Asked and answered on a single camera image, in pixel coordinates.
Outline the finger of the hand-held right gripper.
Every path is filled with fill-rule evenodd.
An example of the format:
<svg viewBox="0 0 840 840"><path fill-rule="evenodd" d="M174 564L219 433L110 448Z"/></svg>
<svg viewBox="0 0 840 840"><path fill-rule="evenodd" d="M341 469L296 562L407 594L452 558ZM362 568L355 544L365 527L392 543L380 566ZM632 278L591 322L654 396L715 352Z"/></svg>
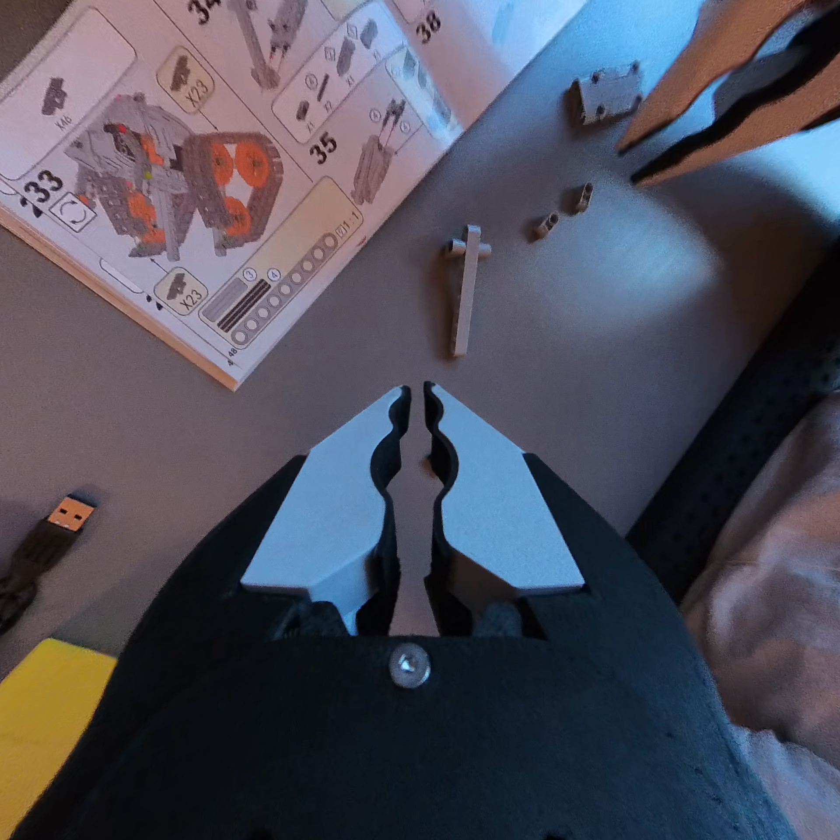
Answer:
<svg viewBox="0 0 840 840"><path fill-rule="evenodd" d="M630 177L653 186L838 118L838 40L750 61L717 89L715 119Z"/></svg>
<svg viewBox="0 0 840 840"><path fill-rule="evenodd" d="M648 94L616 144L623 155L681 117L712 82L755 59L765 42L805 7L824 11L785 47L837 39L838 2L724 1L703 3L695 29Z"/></svg>

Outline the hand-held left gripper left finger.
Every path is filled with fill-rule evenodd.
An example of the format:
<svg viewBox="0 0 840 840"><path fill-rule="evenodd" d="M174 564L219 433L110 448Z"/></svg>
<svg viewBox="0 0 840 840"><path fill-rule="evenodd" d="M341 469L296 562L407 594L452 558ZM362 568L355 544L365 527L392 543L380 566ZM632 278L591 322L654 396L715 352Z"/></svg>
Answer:
<svg viewBox="0 0 840 840"><path fill-rule="evenodd" d="M401 569L387 487L411 401L394 387L311 449L241 577L246 590L330 603L351 634L389 632Z"/></svg>

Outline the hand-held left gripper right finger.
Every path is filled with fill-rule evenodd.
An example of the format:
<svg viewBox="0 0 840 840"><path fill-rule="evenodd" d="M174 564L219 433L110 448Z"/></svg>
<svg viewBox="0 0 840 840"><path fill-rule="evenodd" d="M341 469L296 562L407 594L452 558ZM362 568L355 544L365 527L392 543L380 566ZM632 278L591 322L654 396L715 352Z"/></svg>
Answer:
<svg viewBox="0 0 840 840"><path fill-rule="evenodd" d="M470 636L496 604L581 592L585 578L526 452L448 393L423 385L432 437L433 558L424 580L437 630Z"/></svg>

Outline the grey toy beam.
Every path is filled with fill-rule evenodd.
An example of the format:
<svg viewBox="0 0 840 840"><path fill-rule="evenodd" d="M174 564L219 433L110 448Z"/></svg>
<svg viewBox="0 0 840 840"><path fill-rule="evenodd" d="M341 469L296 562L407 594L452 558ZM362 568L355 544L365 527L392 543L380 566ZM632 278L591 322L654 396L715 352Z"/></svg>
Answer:
<svg viewBox="0 0 840 840"><path fill-rule="evenodd" d="M444 248L447 260L461 259L463 262L451 335L451 354L454 358L462 358L467 354L478 265L480 261L488 259L491 253L492 247L481 240L480 226L473 224L465 227L462 238L451 238Z"/></svg>

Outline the grey toy block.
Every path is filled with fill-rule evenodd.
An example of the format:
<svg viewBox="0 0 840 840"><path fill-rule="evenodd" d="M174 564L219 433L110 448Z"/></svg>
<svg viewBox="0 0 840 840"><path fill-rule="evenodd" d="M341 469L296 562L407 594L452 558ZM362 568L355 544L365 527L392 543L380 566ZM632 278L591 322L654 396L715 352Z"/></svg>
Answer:
<svg viewBox="0 0 840 840"><path fill-rule="evenodd" d="M625 68L602 68L574 79L570 93L579 124L590 127L634 113L644 99L642 81L638 60Z"/></svg>

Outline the black mesh chair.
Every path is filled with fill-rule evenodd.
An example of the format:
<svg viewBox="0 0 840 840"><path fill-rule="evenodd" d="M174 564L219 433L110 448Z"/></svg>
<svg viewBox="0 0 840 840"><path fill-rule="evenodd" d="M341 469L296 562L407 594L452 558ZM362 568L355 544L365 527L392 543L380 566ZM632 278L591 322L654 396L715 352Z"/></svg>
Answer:
<svg viewBox="0 0 840 840"><path fill-rule="evenodd" d="M836 241L626 535L675 603L775 449L838 380Z"/></svg>

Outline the person's light clothing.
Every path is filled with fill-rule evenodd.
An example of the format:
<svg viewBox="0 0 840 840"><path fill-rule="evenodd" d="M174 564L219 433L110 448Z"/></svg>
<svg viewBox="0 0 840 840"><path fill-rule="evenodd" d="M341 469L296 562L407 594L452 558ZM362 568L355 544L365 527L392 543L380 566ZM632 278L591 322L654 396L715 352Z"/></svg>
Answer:
<svg viewBox="0 0 840 840"><path fill-rule="evenodd" d="M839 393L775 449L680 610L799 838L839 838Z"/></svg>

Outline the yellow plastic bin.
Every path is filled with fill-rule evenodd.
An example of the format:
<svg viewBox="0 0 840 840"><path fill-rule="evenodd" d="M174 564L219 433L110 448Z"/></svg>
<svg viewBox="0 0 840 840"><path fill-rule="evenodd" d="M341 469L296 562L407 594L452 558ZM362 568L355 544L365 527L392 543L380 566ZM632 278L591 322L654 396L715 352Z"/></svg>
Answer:
<svg viewBox="0 0 840 840"><path fill-rule="evenodd" d="M76 746L117 664L48 638L1 684L1 838L12 836Z"/></svg>

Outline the instruction booklet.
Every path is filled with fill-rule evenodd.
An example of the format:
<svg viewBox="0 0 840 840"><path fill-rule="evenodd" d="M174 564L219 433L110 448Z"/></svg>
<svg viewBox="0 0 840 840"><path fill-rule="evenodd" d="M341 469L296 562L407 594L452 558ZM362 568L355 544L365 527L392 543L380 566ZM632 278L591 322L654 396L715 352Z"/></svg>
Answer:
<svg viewBox="0 0 840 840"><path fill-rule="evenodd" d="M2 229L234 391L584 5L2 2Z"/></svg>

